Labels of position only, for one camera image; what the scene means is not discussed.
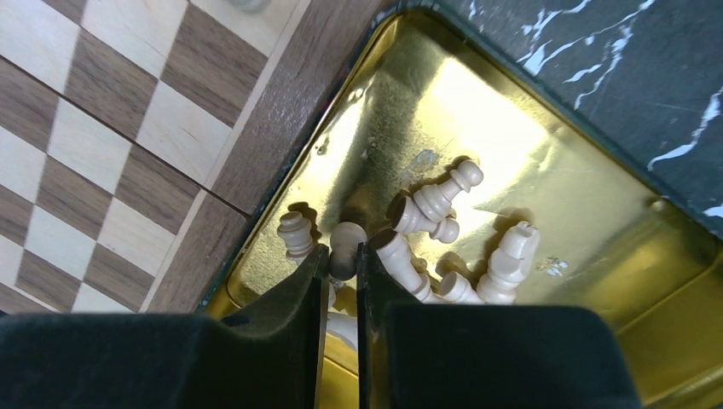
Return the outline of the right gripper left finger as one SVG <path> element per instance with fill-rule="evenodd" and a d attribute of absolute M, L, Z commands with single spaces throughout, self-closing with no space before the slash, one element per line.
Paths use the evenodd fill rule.
<path fill-rule="evenodd" d="M 316 408 L 329 249 L 244 308 L 15 314 L 1 320 L 4 408 Z"/>

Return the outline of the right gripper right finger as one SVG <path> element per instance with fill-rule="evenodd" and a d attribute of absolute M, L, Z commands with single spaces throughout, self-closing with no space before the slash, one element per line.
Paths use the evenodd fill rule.
<path fill-rule="evenodd" d="M 424 304 L 357 252 L 363 408 L 639 408 L 612 330 L 570 306 Z"/>

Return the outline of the light piece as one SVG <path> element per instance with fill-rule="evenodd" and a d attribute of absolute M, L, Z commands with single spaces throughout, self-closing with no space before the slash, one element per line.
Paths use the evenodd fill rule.
<path fill-rule="evenodd" d="M 367 234 L 354 222 L 341 222 L 332 230 L 330 274 L 335 279 L 347 281 L 356 275 L 357 248 L 364 242 L 367 242 Z"/>

